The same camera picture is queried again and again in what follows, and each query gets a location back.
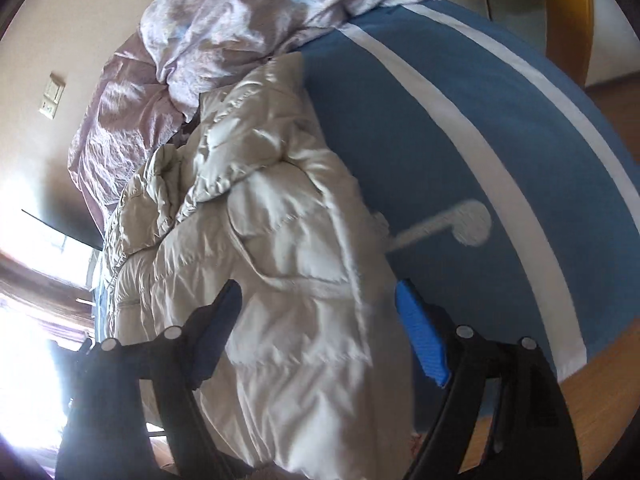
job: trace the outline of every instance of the blue clamp pad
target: blue clamp pad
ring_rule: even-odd
[[[422,371],[436,384],[444,388],[451,370],[447,366],[446,330],[453,329],[453,322],[439,307],[425,304],[410,282],[403,280],[396,285],[396,309],[414,347]]]

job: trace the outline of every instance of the wall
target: wall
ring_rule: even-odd
[[[640,72],[640,41],[615,0],[593,0],[587,86]]]
[[[0,40],[0,249],[25,209],[66,234],[96,230],[66,170],[67,150],[109,56],[152,0],[25,0]],[[49,74],[66,89],[38,112]]]

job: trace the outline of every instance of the bright window light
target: bright window light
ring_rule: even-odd
[[[66,416],[44,331],[0,308],[0,433],[14,447],[58,448]]]
[[[25,266],[73,285],[90,288],[94,249],[52,229],[24,211],[3,230],[2,250]]]
[[[154,432],[154,431],[164,431],[162,428],[160,428],[159,426],[155,426],[153,424],[151,424],[150,422],[148,422],[146,424],[146,430],[149,432]]]

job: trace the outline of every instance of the white down jacket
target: white down jacket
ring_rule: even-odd
[[[302,56],[272,60],[135,174],[106,232],[110,332],[152,339],[235,279],[241,314],[195,394],[218,448],[311,479],[399,479],[412,398],[395,279],[303,93]]]

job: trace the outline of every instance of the wall outlet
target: wall outlet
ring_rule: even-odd
[[[51,99],[43,97],[42,102],[40,104],[40,113],[43,114],[46,118],[53,119],[56,115],[56,110],[58,109],[58,105],[55,104]]]
[[[44,97],[48,98],[50,101],[55,102],[55,104],[59,104],[60,97],[64,89],[65,84],[57,79],[53,74],[51,74],[49,76],[49,82],[44,89]]]

